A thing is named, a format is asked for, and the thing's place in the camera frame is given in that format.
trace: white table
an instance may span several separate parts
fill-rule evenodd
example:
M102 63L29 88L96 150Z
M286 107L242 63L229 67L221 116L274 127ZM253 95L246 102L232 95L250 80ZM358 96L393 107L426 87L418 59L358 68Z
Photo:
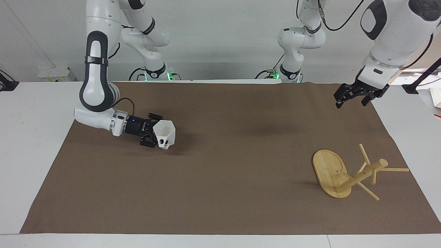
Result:
M223 83L250 83L247 80ZM277 80L252 81L278 83ZM73 122L82 83L21 83L0 93L0 247L439 247L422 235L102 235L18 234ZM427 101L427 91L422 95ZM346 104L360 104L361 99ZM373 102L430 205L441 219L441 122L434 108L400 86Z

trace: white wall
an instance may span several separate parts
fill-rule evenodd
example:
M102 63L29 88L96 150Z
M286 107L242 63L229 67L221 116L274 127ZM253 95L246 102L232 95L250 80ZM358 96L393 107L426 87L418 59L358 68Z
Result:
M10 5L55 64L69 66L83 80L85 0L2 1ZM353 81L373 44L359 27L361 14L370 2L363 4L346 27L327 31L322 48L304 51L305 81ZM272 68L283 53L277 44L278 32L301 26L295 17L295 0L168 0L147 4L157 23L172 34L172 42L161 51L183 79L254 78L261 70ZM328 25L342 24L357 4L353 0L330 1L325 10ZM37 66L45 62L27 45L4 11L1 8L0 68L19 81L35 81ZM109 80L126 80L140 66L139 55L122 44L110 61Z

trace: black cable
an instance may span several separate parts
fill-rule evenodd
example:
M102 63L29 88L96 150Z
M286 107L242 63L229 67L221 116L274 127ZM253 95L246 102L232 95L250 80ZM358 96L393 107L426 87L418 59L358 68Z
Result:
M175 75L179 77L179 80L182 80L181 75L179 75L177 73L172 73L172 76L175 76Z
M1 72L3 72L6 76L8 76L10 79L12 79L13 81L15 81L15 79L13 79L8 73L6 73L5 71L3 71L3 70L0 70Z
M268 70L264 70L259 72L259 74L257 74L257 76L254 79L257 79L260 75L264 74L265 72L267 72Z
M130 77L129 77L129 81L131 81L132 80L132 77L133 77L133 75L137 72L137 71L140 71L140 70L142 70L143 68L142 67L140 67L140 68L138 68L138 69L136 69L136 70L134 70L133 72L132 72L132 74L130 74Z
M418 86L424 86L424 85L428 85L428 84L431 84L431 83L437 82L437 81L439 81L439 80L441 80L441 79L437 79L437 80L435 80L435 81L432 81L432 82L430 82L430 83L420 84L420 85L418 85Z
M427 43L427 46L426 46L426 48L424 49L424 51L421 53L421 55L420 55L420 56L419 56L414 62L412 62L410 65L402 67L401 70L406 70L407 68L411 67L411 66L414 65L416 62L418 62L418 60L420 60L420 59L424 56L424 54L427 52L427 50L429 50L429 47L430 47L430 45L432 45L432 41L433 41L433 40L434 40L434 34L431 34L431 35L430 35L429 43Z
M139 76L145 76L144 74L138 74L138 76L136 76L136 81L139 81Z
M299 0L297 0L297 6L295 7L295 15L297 16L297 19L299 19Z
M112 106L110 106L110 109L111 108L113 108L113 107L115 107L119 102L121 102L122 100L129 100L131 103L132 103L132 105L133 105L133 108L132 108L132 115L135 115L135 103L130 99L130 98L121 98L121 99L119 99L118 101L116 101Z
M118 48L116 49L116 51L115 51L112 55L110 55L110 57L108 58L108 60L111 59L111 58L113 58L113 56L116 55L116 53L120 50L120 48L121 48L121 43L118 42Z
M325 27L326 27L327 29L329 29L330 31L337 31L337 30L340 30L340 29L341 29L342 27L344 27L344 26L349 22L349 20L354 16L354 14L357 12L358 8L360 8L360 6L363 4L363 2L364 2L364 0L361 0L361 1L360 1L360 3L358 4L357 8L355 8L355 10L352 12L352 14L351 14L351 15L349 16L349 18L346 20L346 22L343 23L343 25L341 25L339 28L333 29L333 28L328 27L328 25L326 24L325 13L324 13L324 11L323 11L323 8L321 7L320 0L318 0L318 8L320 9L320 12L323 14L323 16L321 17L321 19L323 20L323 24L324 24Z
M300 76L302 76L302 80L300 80L299 83L303 83L303 73L300 73L299 78L300 78Z
M279 61L277 61L277 64L273 67L273 70L276 69L277 65L278 65L279 62L283 59L284 56L285 56L285 54L283 54L282 57L280 57Z
M406 92L409 94L414 94L416 91L416 87L418 87L418 85L422 81L424 81L430 74L435 72L435 70L438 69L438 67L440 66L441 66L441 57L435 63L433 63L433 65L431 65L425 72L423 72L421 76L417 80L415 80L415 82L408 85L404 84L403 85L404 90L406 90Z

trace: brown table cover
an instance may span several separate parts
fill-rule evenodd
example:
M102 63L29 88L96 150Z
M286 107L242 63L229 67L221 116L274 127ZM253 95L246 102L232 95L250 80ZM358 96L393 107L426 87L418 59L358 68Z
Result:
M169 150L74 122L21 233L441 233L411 173L379 172L375 201L355 186L327 196L312 157L339 154L406 168L374 107L334 105L338 85L119 83L136 115L176 126ZM119 109L131 110L129 103Z

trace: wooden stand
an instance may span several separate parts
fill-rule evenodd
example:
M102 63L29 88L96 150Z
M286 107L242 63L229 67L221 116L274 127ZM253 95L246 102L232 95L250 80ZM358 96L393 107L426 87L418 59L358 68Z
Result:
M377 172L379 171L409 172L409 169L386 168L388 162L384 159L371 164L363 145L359 144L359 147L364 157L364 163L355 176L348 174L343 160L336 153L329 150L320 150L314 154L313 165L318 182L323 191L329 196L345 198L351 193L352 187L358 185L378 201L380 198L364 186L361 183L362 180L372 176L371 184L375 185L377 182Z

